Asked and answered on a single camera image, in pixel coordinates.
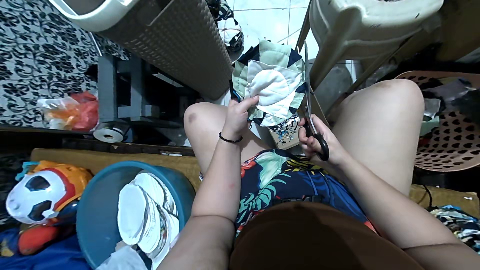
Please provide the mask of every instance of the tropical print shorts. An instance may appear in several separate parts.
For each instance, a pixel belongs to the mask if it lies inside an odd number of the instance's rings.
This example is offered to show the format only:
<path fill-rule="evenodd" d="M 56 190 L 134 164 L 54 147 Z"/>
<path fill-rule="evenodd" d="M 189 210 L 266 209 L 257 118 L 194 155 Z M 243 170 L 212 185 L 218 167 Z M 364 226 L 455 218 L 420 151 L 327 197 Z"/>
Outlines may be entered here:
<path fill-rule="evenodd" d="M 241 165 L 240 208 L 237 235 L 256 215 L 278 201 L 315 197 L 358 219 L 372 230 L 362 209 L 346 189 L 321 167 L 281 149 L 264 150 Z"/>

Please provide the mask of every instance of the leg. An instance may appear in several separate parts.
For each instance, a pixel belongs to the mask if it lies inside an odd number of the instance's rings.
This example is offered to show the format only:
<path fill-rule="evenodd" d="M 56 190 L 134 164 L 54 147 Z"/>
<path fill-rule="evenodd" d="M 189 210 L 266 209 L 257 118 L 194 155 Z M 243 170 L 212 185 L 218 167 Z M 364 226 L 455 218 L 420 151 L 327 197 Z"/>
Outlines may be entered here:
<path fill-rule="evenodd" d="M 414 82 L 379 82 L 343 101 L 333 133 L 354 158 L 408 196 L 423 111 Z"/>
<path fill-rule="evenodd" d="M 203 173 L 206 173 L 212 159 L 218 142 L 218 133 L 222 131 L 226 115 L 227 108 L 225 106 L 202 102 L 188 107 L 183 117 L 185 133 Z M 251 131 L 243 136 L 240 147 L 242 161 L 269 148 Z"/>

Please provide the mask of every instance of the wicker basket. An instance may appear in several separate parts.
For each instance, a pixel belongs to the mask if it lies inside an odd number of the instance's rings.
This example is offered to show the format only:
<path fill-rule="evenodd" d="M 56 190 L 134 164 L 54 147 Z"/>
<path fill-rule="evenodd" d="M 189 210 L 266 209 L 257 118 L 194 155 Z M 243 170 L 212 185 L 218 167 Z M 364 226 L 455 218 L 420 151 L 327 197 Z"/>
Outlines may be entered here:
<path fill-rule="evenodd" d="M 410 71 L 397 76 L 418 85 L 431 78 L 463 77 L 480 88 L 480 74 Z M 440 126 L 433 129 L 431 141 L 417 149 L 415 166 L 429 171 L 454 172 L 480 165 L 480 126 L 455 112 L 440 114 Z"/>

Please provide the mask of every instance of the person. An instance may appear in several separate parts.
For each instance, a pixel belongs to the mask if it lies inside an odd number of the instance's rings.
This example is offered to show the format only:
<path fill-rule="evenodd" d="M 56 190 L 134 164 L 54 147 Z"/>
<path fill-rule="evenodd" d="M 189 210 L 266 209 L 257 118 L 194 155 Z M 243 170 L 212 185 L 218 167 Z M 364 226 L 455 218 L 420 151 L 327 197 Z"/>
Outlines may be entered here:
<path fill-rule="evenodd" d="M 319 143 L 303 127 L 305 157 L 269 149 L 250 132 L 247 109 L 258 100 L 187 109 L 185 131 L 204 178 L 190 219 L 158 269 L 457 270 L 480 264 L 407 197 L 424 110 L 414 82 L 383 81 L 350 95 L 332 131 L 313 115 L 330 149 L 327 162 L 317 158 Z"/>

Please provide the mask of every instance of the scissors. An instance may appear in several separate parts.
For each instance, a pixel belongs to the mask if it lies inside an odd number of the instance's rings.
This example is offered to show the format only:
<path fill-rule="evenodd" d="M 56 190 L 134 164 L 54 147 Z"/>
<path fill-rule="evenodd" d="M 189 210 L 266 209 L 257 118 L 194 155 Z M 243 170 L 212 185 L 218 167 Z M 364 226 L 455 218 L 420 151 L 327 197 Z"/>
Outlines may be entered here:
<path fill-rule="evenodd" d="M 305 48 L 305 61 L 308 62 L 308 48 L 307 48 L 307 42 L 305 41 L 303 43 L 303 46 Z M 327 161 L 328 157 L 330 156 L 330 151 L 328 150 L 328 144 L 325 141 L 324 137 L 322 134 L 318 133 L 317 130 L 315 129 L 315 126 L 313 125 L 313 120 L 312 120 L 312 95 L 313 95 L 313 90 L 312 87 L 310 86 L 310 73 L 308 72 L 308 68 L 305 65 L 305 68 L 307 71 L 305 72 L 305 81 L 307 82 L 307 90 L 305 91 L 305 98 L 303 99 L 299 112 L 302 114 L 302 117 L 305 118 L 305 125 L 303 126 L 305 128 L 305 132 L 307 134 L 307 137 L 313 136 L 319 143 L 320 146 L 322 147 L 322 152 L 316 152 L 318 158 L 320 158 L 323 161 Z"/>

